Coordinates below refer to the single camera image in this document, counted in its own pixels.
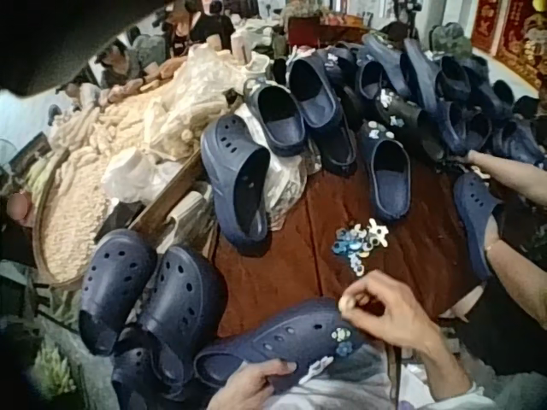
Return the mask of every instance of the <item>green plant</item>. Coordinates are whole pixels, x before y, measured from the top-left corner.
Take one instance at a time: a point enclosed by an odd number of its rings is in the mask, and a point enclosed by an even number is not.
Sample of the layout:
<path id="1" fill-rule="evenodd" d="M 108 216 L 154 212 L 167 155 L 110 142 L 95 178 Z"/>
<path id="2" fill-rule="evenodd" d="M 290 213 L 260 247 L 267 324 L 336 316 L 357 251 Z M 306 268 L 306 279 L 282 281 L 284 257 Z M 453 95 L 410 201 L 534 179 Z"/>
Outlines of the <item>green plant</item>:
<path id="1" fill-rule="evenodd" d="M 76 390 L 68 360 L 61 357 L 59 348 L 53 343 L 42 342 L 31 374 L 41 393 L 49 400 Z"/>

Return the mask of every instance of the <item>forearm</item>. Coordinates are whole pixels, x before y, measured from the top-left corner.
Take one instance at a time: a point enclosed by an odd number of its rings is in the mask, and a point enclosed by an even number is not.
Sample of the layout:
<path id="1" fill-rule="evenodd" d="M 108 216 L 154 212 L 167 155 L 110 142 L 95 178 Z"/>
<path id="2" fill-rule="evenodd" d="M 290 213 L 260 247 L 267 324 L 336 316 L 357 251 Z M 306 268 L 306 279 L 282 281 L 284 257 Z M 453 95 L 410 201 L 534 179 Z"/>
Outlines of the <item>forearm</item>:
<path id="1" fill-rule="evenodd" d="M 493 244 L 486 257 L 513 300 L 547 329 L 547 272 L 504 241 Z"/>
<path id="2" fill-rule="evenodd" d="M 469 161 L 530 201 L 547 206 L 547 172 L 533 165 L 471 151 Z"/>
<path id="3" fill-rule="evenodd" d="M 424 338 L 423 346 L 418 351 L 426 367 L 433 399 L 449 399 L 464 395 L 471 389 L 471 380 L 449 351 L 437 326 Z"/>

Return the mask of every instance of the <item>person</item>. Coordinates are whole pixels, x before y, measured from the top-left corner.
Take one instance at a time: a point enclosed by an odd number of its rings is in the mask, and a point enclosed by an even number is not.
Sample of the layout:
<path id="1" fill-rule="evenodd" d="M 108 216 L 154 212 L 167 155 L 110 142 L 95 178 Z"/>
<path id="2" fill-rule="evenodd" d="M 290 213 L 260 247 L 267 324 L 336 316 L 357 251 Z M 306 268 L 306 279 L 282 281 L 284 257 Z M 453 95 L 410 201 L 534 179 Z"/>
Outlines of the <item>person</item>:
<path id="1" fill-rule="evenodd" d="M 477 151 L 468 153 L 467 162 L 531 202 L 547 207 L 547 172 L 543 169 Z M 499 237 L 494 215 L 486 227 L 485 255 L 515 302 L 547 329 L 547 272 Z"/>
<path id="2" fill-rule="evenodd" d="M 375 300 L 385 306 L 381 316 L 366 310 Z M 356 329 L 419 353 L 432 398 L 436 401 L 420 408 L 496 408 L 493 401 L 482 396 L 482 389 L 472 383 L 458 364 L 441 330 L 427 317 L 406 284 L 381 271 L 372 271 L 345 290 L 339 306 L 344 319 Z M 362 354 L 365 349 L 369 349 L 368 354 Z M 327 368 L 325 377 L 312 378 L 282 395 L 274 395 L 268 377 L 294 372 L 295 363 L 270 360 L 244 366 L 212 397 L 208 410 L 393 408 L 386 366 L 370 352 L 369 346 L 363 346 L 346 358 L 346 362 L 340 360 L 338 369 L 333 369 L 337 365 L 335 360 Z"/>
<path id="3" fill-rule="evenodd" d="M 118 38 L 97 55 L 95 63 L 104 67 L 101 88 L 125 85 L 132 79 L 153 74 L 167 59 L 162 36 L 139 36 L 128 48 Z"/>
<path id="4" fill-rule="evenodd" d="M 516 201 L 516 223 L 529 219 L 536 224 L 544 217 L 541 209 L 547 206 L 546 171 L 476 151 L 470 151 L 465 162 L 538 205 L 526 217 L 521 214 L 525 207 L 522 200 Z M 526 255 L 533 257 L 533 263 L 508 244 L 510 235 L 500 237 L 496 219 L 500 213 L 495 214 L 488 221 L 484 243 L 485 258 L 494 275 L 452 307 L 462 319 L 455 322 L 456 334 L 468 351 L 497 375 L 536 372 L 547 376 L 547 264 L 534 256 L 541 254 L 541 242 L 538 249 L 526 246 Z"/>
<path id="5" fill-rule="evenodd" d="M 222 14 L 222 2 L 214 0 L 209 5 L 211 16 L 216 19 L 221 27 L 221 43 L 223 50 L 232 50 L 231 36 L 236 31 L 233 28 L 232 20 L 227 15 Z"/>
<path id="6" fill-rule="evenodd" d="M 131 27 L 129 30 L 127 30 L 127 41 L 130 45 L 135 44 L 135 40 L 142 36 L 142 33 L 140 32 L 140 29 L 137 26 Z"/>
<path id="7" fill-rule="evenodd" d="M 173 57 L 185 56 L 193 44 L 207 43 L 214 50 L 222 49 L 221 24 L 212 16 L 199 11 L 197 0 L 178 0 L 167 22 L 172 30 Z"/>
<path id="8" fill-rule="evenodd" d="M 73 102 L 74 110 L 96 107 L 101 94 L 101 89 L 91 83 L 83 73 L 57 88 L 56 93 L 59 91 L 65 91 Z"/>

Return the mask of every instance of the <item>sleeve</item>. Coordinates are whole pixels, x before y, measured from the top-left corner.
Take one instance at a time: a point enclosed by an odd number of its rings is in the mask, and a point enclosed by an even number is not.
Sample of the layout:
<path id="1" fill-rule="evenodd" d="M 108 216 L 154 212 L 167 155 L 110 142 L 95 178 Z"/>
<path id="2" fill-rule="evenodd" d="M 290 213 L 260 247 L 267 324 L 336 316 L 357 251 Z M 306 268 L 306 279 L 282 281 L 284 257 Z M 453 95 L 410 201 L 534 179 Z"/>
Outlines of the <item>sleeve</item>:
<path id="1" fill-rule="evenodd" d="M 165 55 L 165 38 L 163 36 L 139 36 L 135 39 L 133 47 L 138 53 L 138 62 L 142 69 L 150 64 L 162 65 L 167 59 Z"/>
<path id="2" fill-rule="evenodd" d="M 208 18 L 203 22 L 202 25 L 202 41 L 206 41 L 207 38 L 218 35 L 220 36 L 222 33 L 222 25 L 217 19 L 214 19 L 210 16 L 207 16 Z"/>
<path id="3" fill-rule="evenodd" d="M 428 404 L 420 407 L 419 410 L 483 410 L 483 409 L 497 409 L 496 403 L 483 396 L 484 389 L 477 387 L 475 383 L 469 391 L 464 395 L 458 397 L 452 397 L 451 399 L 437 401 L 436 403 Z"/>
<path id="4" fill-rule="evenodd" d="M 112 85 L 109 81 L 109 74 L 107 73 L 106 69 L 103 70 L 103 74 L 101 75 L 100 86 L 103 90 L 106 90 L 107 88 L 112 88 Z"/>

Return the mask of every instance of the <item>white cloth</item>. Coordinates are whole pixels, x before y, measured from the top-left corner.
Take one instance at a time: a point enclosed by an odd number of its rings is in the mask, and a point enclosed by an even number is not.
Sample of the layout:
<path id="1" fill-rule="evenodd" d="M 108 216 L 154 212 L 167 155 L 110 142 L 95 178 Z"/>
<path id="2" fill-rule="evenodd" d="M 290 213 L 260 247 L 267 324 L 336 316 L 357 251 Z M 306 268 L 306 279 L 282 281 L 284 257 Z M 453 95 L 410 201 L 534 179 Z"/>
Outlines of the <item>white cloth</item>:
<path id="1" fill-rule="evenodd" d="M 408 374 L 403 378 L 415 378 L 406 367 L 403 367 L 403 374 L 405 372 Z M 323 374 L 306 384 L 293 387 L 283 395 L 271 397 L 267 400 L 264 408 L 267 410 L 393 410 L 390 389 L 391 383 L 387 376 L 387 356 L 383 345 L 376 347 L 367 345 L 348 358 L 337 358 Z M 459 397 L 434 402 L 431 396 L 427 398 L 427 395 L 422 394 L 419 399 L 421 403 L 417 404 L 418 407 L 412 402 L 410 404 L 420 410 L 497 408 L 492 400 L 482 394 L 483 390 L 473 385 L 469 392 Z M 409 400 L 403 395 L 400 395 L 400 399 Z"/>
<path id="2" fill-rule="evenodd" d="M 79 87 L 79 104 L 82 109 L 96 107 L 101 95 L 101 89 L 92 83 L 84 83 Z"/>

